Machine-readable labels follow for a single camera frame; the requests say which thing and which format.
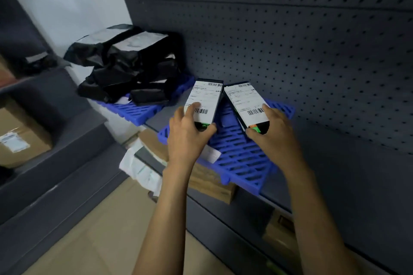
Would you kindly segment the person's left hand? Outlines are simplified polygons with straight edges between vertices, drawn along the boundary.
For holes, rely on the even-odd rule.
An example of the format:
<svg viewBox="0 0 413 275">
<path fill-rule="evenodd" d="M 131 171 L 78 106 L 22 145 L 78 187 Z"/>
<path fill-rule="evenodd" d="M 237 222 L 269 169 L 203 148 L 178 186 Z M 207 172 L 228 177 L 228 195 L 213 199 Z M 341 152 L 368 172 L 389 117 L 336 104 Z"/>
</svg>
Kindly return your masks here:
<svg viewBox="0 0 413 275">
<path fill-rule="evenodd" d="M 188 175 L 209 140 L 198 138 L 194 124 L 194 110 L 199 102 L 191 104 L 186 113 L 179 107 L 169 120 L 167 170 L 178 175 Z"/>
</svg>

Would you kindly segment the dark grey pegboard shelf unit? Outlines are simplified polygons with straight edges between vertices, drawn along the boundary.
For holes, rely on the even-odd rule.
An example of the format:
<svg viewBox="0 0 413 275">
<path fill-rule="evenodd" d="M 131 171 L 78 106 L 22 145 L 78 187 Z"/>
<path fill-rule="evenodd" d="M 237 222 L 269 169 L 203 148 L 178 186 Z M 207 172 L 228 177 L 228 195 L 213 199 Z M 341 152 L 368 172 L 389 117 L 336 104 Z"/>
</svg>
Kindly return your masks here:
<svg viewBox="0 0 413 275">
<path fill-rule="evenodd" d="M 413 0 L 125 0 L 188 69 L 249 81 L 295 131 L 345 243 L 413 275 Z"/>
</svg>

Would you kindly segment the pile of black plastic packages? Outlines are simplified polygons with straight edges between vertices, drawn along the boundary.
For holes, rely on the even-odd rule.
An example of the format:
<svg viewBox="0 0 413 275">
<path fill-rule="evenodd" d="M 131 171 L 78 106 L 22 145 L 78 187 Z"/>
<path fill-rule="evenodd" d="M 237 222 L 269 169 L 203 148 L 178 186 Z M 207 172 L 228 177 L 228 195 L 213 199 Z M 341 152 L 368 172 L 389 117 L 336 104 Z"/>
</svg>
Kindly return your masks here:
<svg viewBox="0 0 413 275">
<path fill-rule="evenodd" d="M 106 104 L 129 95 L 136 106 L 166 105 L 184 83 L 183 39 L 177 33 L 119 24 L 75 41 L 64 59 L 93 67 L 77 94 Z"/>
</svg>

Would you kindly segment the brown cardboard box with label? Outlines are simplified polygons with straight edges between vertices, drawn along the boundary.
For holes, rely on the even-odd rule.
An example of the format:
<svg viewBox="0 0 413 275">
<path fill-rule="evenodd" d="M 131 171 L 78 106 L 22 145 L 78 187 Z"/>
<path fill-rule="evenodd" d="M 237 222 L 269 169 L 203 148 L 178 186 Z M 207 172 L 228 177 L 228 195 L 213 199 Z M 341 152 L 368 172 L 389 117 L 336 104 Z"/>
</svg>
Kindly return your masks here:
<svg viewBox="0 0 413 275">
<path fill-rule="evenodd" d="M 52 147 L 43 126 L 10 96 L 0 97 L 0 166 L 19 167 Z"/>
</svg>

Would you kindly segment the white plastic mailer bag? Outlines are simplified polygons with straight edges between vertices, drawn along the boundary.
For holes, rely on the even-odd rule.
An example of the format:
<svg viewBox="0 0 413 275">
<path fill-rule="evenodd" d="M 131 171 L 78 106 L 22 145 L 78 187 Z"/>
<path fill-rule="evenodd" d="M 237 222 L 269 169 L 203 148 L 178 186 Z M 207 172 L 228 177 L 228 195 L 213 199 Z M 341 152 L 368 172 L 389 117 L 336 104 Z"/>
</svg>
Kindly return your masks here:
<svg viewBox="0 0 413 275">
<path fill-rule="evenodd" d="M 131 140 L 126 145 L 127 151 L 122 158 L 119 168 L 143 188 L 151 191 L 158 197 L 162 187 L 162 177 L 147 164 L 138 159 L 135 154 L 144 147 L 139 138 Z"/>
</svg>

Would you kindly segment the person's left forearm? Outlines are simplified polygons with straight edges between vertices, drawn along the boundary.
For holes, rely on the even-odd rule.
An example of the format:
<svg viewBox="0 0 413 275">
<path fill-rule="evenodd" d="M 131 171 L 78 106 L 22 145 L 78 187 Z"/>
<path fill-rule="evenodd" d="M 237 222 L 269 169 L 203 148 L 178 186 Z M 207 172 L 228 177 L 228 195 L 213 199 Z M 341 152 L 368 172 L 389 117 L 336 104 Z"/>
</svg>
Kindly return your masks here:
<svg viewBox="0 0 413 275">
<path fill-rule="evenodd" d="M 169 162 L 132 275 L 183 275 L 187 190 L 194 162 Z"/>
</svg>

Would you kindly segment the blue plastic grid pallet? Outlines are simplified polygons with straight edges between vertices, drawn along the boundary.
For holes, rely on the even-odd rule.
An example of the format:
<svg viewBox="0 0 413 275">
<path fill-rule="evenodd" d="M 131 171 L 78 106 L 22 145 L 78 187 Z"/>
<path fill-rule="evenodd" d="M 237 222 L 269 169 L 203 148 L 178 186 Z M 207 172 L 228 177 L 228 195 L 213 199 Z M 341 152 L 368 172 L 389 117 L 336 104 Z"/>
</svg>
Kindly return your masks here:
<svg viewBox="0 0 413 275">
<path fill-rule="evenodd" d="M 172 101 L 177 100 L 186 90 L 192 88 L 195 83 L 195 78 L 188 74 L 182 74 L 178 83 L 179 85 L 177 89 L 172 94 Z M 133 102 L 122 105 L 107 104 L 97 101 L 97 104 L 124 118 L 126 121 L 131 122 L 137 127 L 145 124 L 148 119 L 155 116 L 164 108 L 163 105 L 136 106 Z"/>
<path fill-rule="evenodd" d="M 277 171 L 276 165 L 245 136 L 225 97 L 216 111 L 215 122 L 218 130 L 208 145 L 220 151 L 221 156 L 215 163 L 201 158 L 197 163 L 218 173 L 223 185 L 233 183 L 259 196 L 267 176 Z"/>
</svg>

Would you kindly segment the white paper slip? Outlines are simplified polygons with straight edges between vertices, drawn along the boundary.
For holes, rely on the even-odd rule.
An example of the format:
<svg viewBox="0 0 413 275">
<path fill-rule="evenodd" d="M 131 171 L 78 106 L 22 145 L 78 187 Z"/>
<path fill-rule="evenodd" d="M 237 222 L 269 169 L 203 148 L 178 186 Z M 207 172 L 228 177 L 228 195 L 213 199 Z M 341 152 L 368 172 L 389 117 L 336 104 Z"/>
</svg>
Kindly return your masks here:
<svg viewBox="0 0 413 275">
<path fill-rule="evenodd" d="M 221 156 L 221 152 L 210 147 L 209 145 L 204 146 L 200 154 L 200 158 L 205 160 L 208 163 L 215 163 Z"/>
</svg>

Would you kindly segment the black box with white label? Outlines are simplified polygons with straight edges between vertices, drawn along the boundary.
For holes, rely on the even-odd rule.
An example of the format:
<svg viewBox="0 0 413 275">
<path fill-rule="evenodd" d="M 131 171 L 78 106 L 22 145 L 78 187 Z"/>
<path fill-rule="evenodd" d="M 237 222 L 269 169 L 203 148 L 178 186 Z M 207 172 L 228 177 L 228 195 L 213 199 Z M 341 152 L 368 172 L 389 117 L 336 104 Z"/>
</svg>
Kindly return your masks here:
<svg viewBox="0 0 413 275">
<path fill-rule="evenodd" d="M 262 108 L 262 105 L 267 103 L 250 82 L 225 85 L 223 92 L 243 133 L 247 128 L 261 135 L 267 133 L 270 122 Z"/>
<path fill-rule="evenodd" d="M 223 92 L 223 81 L 198 78 L 184 106 L 184 113 L 194 102 L 200 106 L 194 110 L 194 124 L 198 131 L 205 131 L 214 122 Z"/>
</svg>

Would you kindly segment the dark grey shelf rack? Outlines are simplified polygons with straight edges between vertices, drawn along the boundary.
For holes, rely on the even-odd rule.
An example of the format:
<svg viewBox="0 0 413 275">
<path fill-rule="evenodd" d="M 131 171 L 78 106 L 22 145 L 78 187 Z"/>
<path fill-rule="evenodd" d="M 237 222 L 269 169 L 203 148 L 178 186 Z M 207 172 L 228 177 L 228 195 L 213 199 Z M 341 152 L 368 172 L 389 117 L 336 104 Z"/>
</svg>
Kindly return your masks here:
<svg viewBox="0 0 413 275">
<path fill-rule="evenodd" d="M 17 0 L 0 0 L 0 275 L 21 275 L 125 179 L 125 150 Z"/>
</svg>

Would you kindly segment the person's right forearm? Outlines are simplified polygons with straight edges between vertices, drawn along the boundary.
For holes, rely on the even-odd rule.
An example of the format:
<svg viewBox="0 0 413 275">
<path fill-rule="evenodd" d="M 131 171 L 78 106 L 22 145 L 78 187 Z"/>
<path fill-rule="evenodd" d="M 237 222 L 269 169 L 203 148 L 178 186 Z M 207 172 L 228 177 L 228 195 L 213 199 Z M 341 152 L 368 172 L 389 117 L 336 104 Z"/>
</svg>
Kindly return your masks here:
<svg viewBox="0 0 413 275">
<path fill-rule="evenodd" d="M 304 275 L 361 275 L 344 245 L 313 171 L 306 163 L 281 168 L 291 199 Z"/>
</svg>

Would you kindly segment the person's right hand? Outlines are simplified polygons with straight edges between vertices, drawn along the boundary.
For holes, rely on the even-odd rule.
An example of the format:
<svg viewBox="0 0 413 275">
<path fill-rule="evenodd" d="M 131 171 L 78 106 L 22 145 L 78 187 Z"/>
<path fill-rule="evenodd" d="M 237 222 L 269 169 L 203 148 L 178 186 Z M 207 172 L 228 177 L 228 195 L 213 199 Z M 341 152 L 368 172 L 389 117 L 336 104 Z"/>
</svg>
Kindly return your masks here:
<svg viewBox="0 0 413 275">
<path fill-rule="evenodd" d="M 263 104 L 262 108 L 270 122 L 266 133 L 268 144 L 257 144 L 272 163 L 285 175 L 306 167 L 302 151 L 287 117 L 278 109 Z"/>
</svg>

